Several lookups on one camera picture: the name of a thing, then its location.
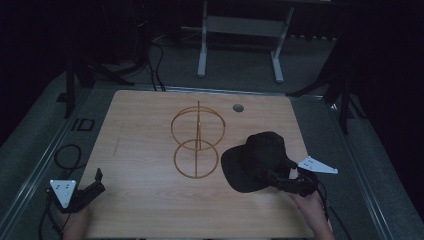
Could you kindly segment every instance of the black hat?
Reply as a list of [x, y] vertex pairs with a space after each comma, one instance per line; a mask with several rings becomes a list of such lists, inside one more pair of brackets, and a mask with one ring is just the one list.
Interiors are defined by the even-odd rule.
[[288, 178], [290, 169], [297, 167], [287, 157], [284, 138], [275, 132], [249, 136], [245, 145], [222, 154], [221, 165], [230, 186], [242, 193], [277, 187], [277, 176]]

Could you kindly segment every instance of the person's hand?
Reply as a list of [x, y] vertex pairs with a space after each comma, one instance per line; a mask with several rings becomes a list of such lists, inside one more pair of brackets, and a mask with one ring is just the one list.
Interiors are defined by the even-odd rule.
[[323, 203], [318, 192], [306, 197], [290, 193], [290, 198], [296, 203], [308, 226], [312, 229], [317, 240], [333, 240], [334, 235], [328, 225], [323, 209]]
[[63, 226], [63, 240], [83, 240], [88, 230], [90, 209], [85, 207], [77, 213], [59, 212], [61, 226]]

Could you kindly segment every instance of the cord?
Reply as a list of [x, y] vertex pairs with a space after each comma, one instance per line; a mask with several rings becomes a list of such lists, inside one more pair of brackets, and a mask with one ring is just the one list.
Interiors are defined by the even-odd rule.
[[[58, 158], [59, 153], [60, 153], [63, 149], [65, 149], [65, 148], [69, 148], [69, 147], [73, 147], [73, 148], [77, 149], [77, 151], [78, 151], [78, 157], [77, 157], [77, 159], [76, 159], [76, 161], [75, 161], [74, 166], [72, 166], [72, 167], [67, 167], [67, 166], [62, 165], [61, 163], [59, 163], [59, 158]], [[81, 161], [81, 148], [80, 148], [78, 145], [76, 145], [76, 144], [67, 144], [67, 145], [64, 145], [64, 146], [60, 147], [60, 148], [56, 151], [56, 153], [54, 154], [54, 162], [56, 163], [56, 165], [57, 165], [58, 167], [60, 167], [60, 168], [64, 169], [64, 170], [69, 170], [69, 171], [70, 171], [69, 173], [67, 173], [67, 176], [66, 176], [66, 178], [65, 178], [65, 179], [69, 179], [69, 178], [71, 177], [72, 173], [73, 173], [75, 170], [80, 169], [80, 168], [83, 168], [83, 167], [85, 167], [85, 166], [87, 165], [87, 164], [78, 165], [78, 164], [80, 163], [80, 161]]]
[[325, 211], [325, 216], [328, 219], [328, 209], [331, 210], [331, 212], [334, 214], [334, 216], [336, 217], [337, 221], [340, 223], [340, 226], [342, 227], [343, 231], [345, 232], [347, 238], [349, 240], [352, 240], [352, 237], [350, 236], [349, 232], [347, 231], [347, 228], [345, 227], [345, 225], [343, 224], [342, 220], [340, 219], [340, 217], [337, 215], [336, 211], [334, 210], [333, 206], [329, 205], [327, 206], [327, 189], [325, 188], [325, 185], [322, 182], [319, 182], [319, 184], [322, 186], [323, 190], [324, 190], [324, 194], [319, 190], [318, 188], [318, 194], [320, 195], [322, 202], [324, 204], [324, 211]]
[[147, 58], [147, 63], [148, 63], [149, 69], [150, 69], [149, 73], [150, 73], [150, 77], [151, 77], [151, 81], [152, 81], [152, 86], [153, 86], [154, 90], [157, 91], [156, 84], [155, 84], [155, 78], [156, 78], [162, 92], [166, 92], [165, 85], [163, 85], [163, 83], [162, 83], [162, 81], [159, 77], [159, 66], [160, 66], [160, 63], [162, 62], [162, 59], [163, 59], [163, 48], [156, 43], [152, 43], [152, 46], [155, 46], [155, 47], [157, 47], [161, 50], [161, 55], [159, 57], [159, 61], [156, 64], [156, 70], [153, 69], [153, 65], [152, 65], [152, 62], [150, 61], [150, 58]]
[[[77, 158], [75, 160], [75, 164], [72, 167], [64, 166], [63, 164], [61, 164], [59, 162], [59, 158], [58, 158], [59, 153], [63, 149], [69, 148], [69, 147], [75, 148], [78, 151], [78, 156], [77, 156]], [[65, 171], [69, 171], [69, 172], [66, 172], [65, 179], [69, 179], [71, 177], [72, 173], [75, 170], [80, 169], [80, 168], [83, 168], [83, 167], [86, 166], [86, 164], [79, 165], [80, 161], [81, 161], [81, 148], [78, 145], [76, 145], [76, 144], [67, 144], [67, 145], [64, 145], [64, 146], [60, 147], [58, 150], [56, 150], [56, 152], [54, 154], [54, 162], [56, 163], [56, 165], [59, 168], [62, 168], [63, 170], [65, 170]], [[60, 238], [62, 238], [63, 229], [65, 228], [66, 224], [68, 223], [69, 218], [71, 217], [71, 213], [70, 213], [68, 215], [68, 218], [66, 219], [65, 223], [62, 225], [62, 227], [60, 227], [56, 223], [56, 221], [55, 221], [55, 219], [53, 217], [53, 214], [51, 212], [51, 205], [53, 203], [53, 200], [54, 200], [54, 192], [49, 188], [47, 190], [46, 207], [45, 207], [45, 210], [44, 210], [43, 214], [41, 215], [41, 219], [40, 219], [40, 222], [39, 222], [39, 225], [38, 225], [38, 239], [39, 240], [44, 240], [44, 236], [43, 236], [43, 224], [44, 224], [44, 220], [45, 220], [46, 216], [49, 218], [51, 224], [53, 225], [52, 228], [58, 233], [58, 235], [60, 236]]]

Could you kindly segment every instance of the gray floor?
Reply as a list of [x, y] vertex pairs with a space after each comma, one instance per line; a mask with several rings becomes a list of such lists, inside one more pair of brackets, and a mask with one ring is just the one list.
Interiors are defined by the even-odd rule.
[[[180, 46], [168, 45], [164, 38], [157, 42], [164, 49], [159, 74], [168, 91], [281, 95], [312, 83], [334, 45], [325, 40], [286, 40], [280, 58], [285, 82], [277, 84], [269, 52], [263, 48], [249, 50], [211, 41], [206, 76], [198, 78], [198, 39], [187, 39]], [[155, 65], [160, 56], [159, 48], [153, 47], [150, 56]], [[126, 79], [137, 83], [126, 89], [153, 89], [146, 70]], [[78, 108], [65, 120], [64, 104], [56, 102], [58, 94], [64, 91], [64, 76], [59, 76], [0, 149], [0, 187], [5, 193], [0, 196], [3, 219], [0, 230], [4, 230], [1, 239], [37, 238], [45, 205], [44, 190], [48, 180], [60, 174], [52, 163], [52, 155], [58, 147], [78, 144], [82, 149], [82, 163], [88, 160], [113, 94], [124, 88], [101, 77], [97, 82], [94, 89], [78, 89]], [[292, 99], [292, 103], [308, 153], [339, 169], [339, 175], [320, 174], [319, 177], [352, 239], [424, 239], [424, 225], [372, 126], [352, 111], [353, 117], [348, 120], [349, 135], [342, 134], [337, 125], [338, 111], [317, 97], [324, 91], [325, 87], [317, 89], [309, 96]], [[71, 131], [76, 118], [94, 119], [93, 131]], [[62, 160], [72, 163], [75, 157], [75, 152], [69, 152]], [[82, 171], [78, 171], [77, 178], [81, 174]], [[336, 238], [348, 239], [331, 212], [330, 220]], [[47, 221], [44, 233], [45, 239], [57, 239]]]

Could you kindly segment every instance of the table leg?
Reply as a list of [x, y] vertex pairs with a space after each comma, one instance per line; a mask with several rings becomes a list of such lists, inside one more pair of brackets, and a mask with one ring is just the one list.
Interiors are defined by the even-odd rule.
[[284, 21], [283, 27], [281, 29], [281, 34], [278, 39], [277, 48], [274, 51], [271, 51], [271, 61], [272, 61], [272, 66], [274, 67], [275, 81], [277, 83], [282, 83], [284, 81], [279, 57], [280, 57], [281, 49], [283, 47], [284, 40], [286, 39], [287, 30], [289, 29], [291, 17], [293, 16], [293, 11], [294, 11], [293, 7], [289, 8], [289, 10], [287, 11], [286, 20]]
[[197, 68], [197, 76], [204, 77], [206, 74], [206, 57], [208, 54], [208, 47], [206, 45], [207, 35], [207, 20], [208, 20], [208, 1], [203, 1], [203, 21], [202, 21], [202, 48], [200, 49], [199, 65]]

